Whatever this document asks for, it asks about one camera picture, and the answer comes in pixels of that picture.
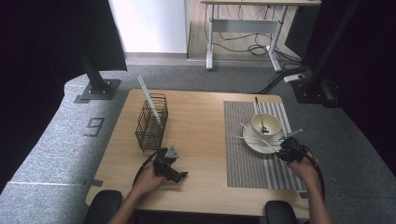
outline power strip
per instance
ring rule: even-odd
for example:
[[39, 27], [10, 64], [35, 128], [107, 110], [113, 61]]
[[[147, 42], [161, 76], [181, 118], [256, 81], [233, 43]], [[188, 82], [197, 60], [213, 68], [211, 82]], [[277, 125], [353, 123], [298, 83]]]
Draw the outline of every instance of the power strip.
[[283, 79], [285, 80], [285, 82], [291, 82], [291, 81], [300, 80], [300, 79], [304, 79], [304, 78], [305, 78], [305, 76], [303, 74], [297, 74], [297, 75], [293, 75], [293, 76], [284, 77]]

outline desk leg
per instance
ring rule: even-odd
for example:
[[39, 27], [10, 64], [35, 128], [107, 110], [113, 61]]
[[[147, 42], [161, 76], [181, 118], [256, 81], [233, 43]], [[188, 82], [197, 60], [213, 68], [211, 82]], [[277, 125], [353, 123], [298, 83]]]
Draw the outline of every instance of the desk leg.
[[267, 46], [268, 56], [270, 56], [271, 63], [273, 64], [273, 67], [276, 72], [280, 72], [282, 70], [280, 68], [279, 62], [277, 61], [277, 58], [275, 55], [275, 48], [276, 48], [277, 40], [279, 39], [280, 31], [282, 30], [283, 21], [285, 20], [287, 11], [288, 11], [288, 6], [283, 6], [282, 15], [280, 17], [280, 20], [277, 21], [277, 27], [276, 27], [276, 31], [274, 33], [274, 38], [271, 41], [271, 45]]
[[209, 18], [209, 44], [207, 45], [207, 53], [206, 53], [206, 70], [213, 69], [213, 20], [215, 13], [215, 5], [212, 5], [212, 13]]

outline black armrest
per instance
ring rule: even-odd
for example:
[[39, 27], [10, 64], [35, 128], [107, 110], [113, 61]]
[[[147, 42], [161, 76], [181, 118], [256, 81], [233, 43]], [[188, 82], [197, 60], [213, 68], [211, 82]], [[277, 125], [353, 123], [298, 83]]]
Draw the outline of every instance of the black armrest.
[[269, 201], [265, 204], [268, 224], [298, 224], [293, 208], [287, 202]]
[[106, 224], [116, 213], [122, 194], [116, 190], [102, 190], [96, 194], [85, 216], [84, 224]]

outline person's arm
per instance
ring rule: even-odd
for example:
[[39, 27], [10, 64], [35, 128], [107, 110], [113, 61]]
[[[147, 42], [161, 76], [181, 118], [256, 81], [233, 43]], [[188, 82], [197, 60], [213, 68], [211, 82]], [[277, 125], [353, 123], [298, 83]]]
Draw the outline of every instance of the person's arm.
[[134, 187], [126, 196], [124, 202], [121, 204], [119, 210], [108, 223], [111, 224], [124, 224], [129, 221], [134, 209], [142, 195], [152, 192], [158, 188], [166, 180], [163, 176], [156, 176], [152, 162], [149, 162], [142, 174], [137, 179]]
[[308, 191], [310, 223], [332, 224], [332, 219], [321, 196], [318, 173], [312, 163], [307, 158], [303, 158], [298, 162], [289, 162], [288, 166], [304, 182]]

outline wooden tabletop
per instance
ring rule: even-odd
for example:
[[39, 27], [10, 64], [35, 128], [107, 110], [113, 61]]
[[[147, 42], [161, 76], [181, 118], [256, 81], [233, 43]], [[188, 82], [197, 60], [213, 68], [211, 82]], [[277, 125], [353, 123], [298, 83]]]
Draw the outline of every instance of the wooden tabletop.
[[[297, 217], [308, 217], [308, 201], [299, 192], [283, 189], [227, 187], [224, 101], [282, 103], [279, 96], [198, 91], [149, 91], [166, 96], [169, 117], [163, 147], [174, 146], [180, 158], [172, 165], [189, 172], [178, 184], [167, 182], [147, 195], [139, 209], [263, 216], [270, 200], [289, 202]], [[134, 131], [142, 105], [142, 90], [131, 90], [120, 113], [95, 179], [102, 187], [92, 186], [86, 202], [91, 204], [97, 192], [116, 189], [125, 197], [134, 176], [151, 154], [140, 149]]]
[[253, 6], [320, 6], [320, 0], [201, 0], [208, 5], [253, 5]]

